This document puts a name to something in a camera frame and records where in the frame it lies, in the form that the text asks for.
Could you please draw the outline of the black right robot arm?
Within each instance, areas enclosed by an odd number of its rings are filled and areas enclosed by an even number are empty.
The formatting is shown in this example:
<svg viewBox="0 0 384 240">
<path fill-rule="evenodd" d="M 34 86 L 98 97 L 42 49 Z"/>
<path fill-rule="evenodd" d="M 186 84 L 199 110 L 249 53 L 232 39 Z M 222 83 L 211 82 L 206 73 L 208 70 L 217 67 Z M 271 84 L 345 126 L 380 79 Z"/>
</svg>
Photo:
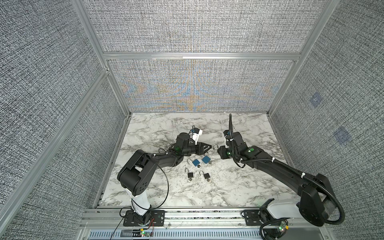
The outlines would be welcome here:
<svg viewBox="0 0 384 240">
<path fill-rule="evenodd" d="M 239 132 L 225 130 L 224 137 L 226 144 L 218 149 L 223 160 L 233 159 L 236 164 L 262 171 L 300 197 L 298 202 L 268 200 L 260 212 L 266 220 L 302 218 L 317 227 L 324 224 L 340 225 L 345 221 L 344 208 L 326 176 L 314 176 L 297 170 L 257 146 L 249 147 Z"/>
</svg>

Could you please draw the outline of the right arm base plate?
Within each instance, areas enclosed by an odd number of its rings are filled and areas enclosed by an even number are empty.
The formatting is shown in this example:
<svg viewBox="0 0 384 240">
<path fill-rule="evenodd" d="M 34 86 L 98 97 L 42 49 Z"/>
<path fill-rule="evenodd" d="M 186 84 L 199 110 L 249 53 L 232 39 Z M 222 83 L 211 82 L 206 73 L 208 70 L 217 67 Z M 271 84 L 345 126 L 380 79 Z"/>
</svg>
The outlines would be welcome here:
<svg viewBox="0 0 384 240">
<path fill-rule="evenodd" d="M 241 216 L 247 226 L 261 226 L 262 224 L 276 220 L 267 210 L 243 210 Z"/>
</svg>

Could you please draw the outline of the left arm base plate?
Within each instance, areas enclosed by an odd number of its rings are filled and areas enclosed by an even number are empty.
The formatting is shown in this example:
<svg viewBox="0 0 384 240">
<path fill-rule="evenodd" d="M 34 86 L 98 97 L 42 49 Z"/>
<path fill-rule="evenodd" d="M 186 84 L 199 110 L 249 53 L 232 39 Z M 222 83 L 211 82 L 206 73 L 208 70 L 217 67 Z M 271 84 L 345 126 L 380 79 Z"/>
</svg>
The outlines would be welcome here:
<svg viewBox="0 0 384 240">
<path fill-rule="evenodd" d="M 155 227 L 163 227 L 165 221 L 165 211 L 151 210 L 143 216 L 135 213 L 133 210 L 126 212 L 123 226 L 124 227 L 148 227 L 150 224 Z"/>
</svg>

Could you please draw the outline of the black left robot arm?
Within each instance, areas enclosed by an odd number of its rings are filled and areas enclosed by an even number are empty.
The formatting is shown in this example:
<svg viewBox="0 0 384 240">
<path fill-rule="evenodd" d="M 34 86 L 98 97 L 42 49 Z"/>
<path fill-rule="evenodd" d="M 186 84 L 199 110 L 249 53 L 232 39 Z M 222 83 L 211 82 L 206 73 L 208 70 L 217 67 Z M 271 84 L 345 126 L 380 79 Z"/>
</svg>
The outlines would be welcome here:
<svg viewBox="0 0 384 240">
<path fill-rule="evenodd" d="M 157 169 L 176 167 L 184 157 L 202 156 L 212 145 L 198 142 L 195 136 L 180 133 L 176 142 L 163 153 L 146 153 L 137 150 L 118 173 L 117 180 L 130 196 L 131 209 L 139 216 L 145 216 L 153 208 L 148 201 L 146 189 Z"/>
</svg>

